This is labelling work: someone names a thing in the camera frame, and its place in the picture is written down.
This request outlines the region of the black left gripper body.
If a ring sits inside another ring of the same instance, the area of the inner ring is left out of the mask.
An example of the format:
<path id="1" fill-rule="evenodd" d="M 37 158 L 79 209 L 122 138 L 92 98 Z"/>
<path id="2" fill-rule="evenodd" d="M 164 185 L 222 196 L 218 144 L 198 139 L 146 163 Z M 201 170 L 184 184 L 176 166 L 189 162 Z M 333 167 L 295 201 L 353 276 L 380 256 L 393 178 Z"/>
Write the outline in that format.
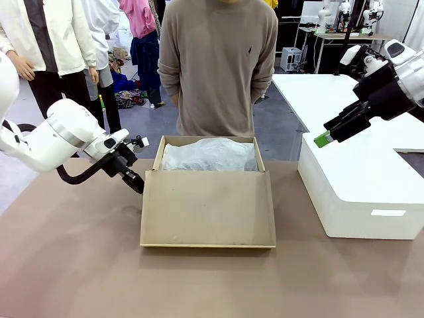
<path id="1" fill-rule="evenodd" d="M 125 181 L 135 181 L 136 173 L 130 167 L 137 161 L 134 152 L 125 143 L 121 143 L 116 149 L 106 155 L 107 161 L 102 164 L 102 170 L 109 176 L 121 175 Z"/>

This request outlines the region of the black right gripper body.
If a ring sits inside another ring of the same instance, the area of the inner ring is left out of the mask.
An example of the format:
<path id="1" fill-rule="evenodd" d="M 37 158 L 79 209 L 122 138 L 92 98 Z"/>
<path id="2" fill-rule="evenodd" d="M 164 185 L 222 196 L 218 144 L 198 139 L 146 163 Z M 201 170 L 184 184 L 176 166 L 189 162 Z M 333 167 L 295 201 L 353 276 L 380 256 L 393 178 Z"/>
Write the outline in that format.
<path id="1" fill-rule="evenodd" d="M 390 121 L 417 106 L 400 87 L 391 62 L 361 79 L 353 92 L 358 97 L 353 114 L 367 121 L 373 117 Z"/>

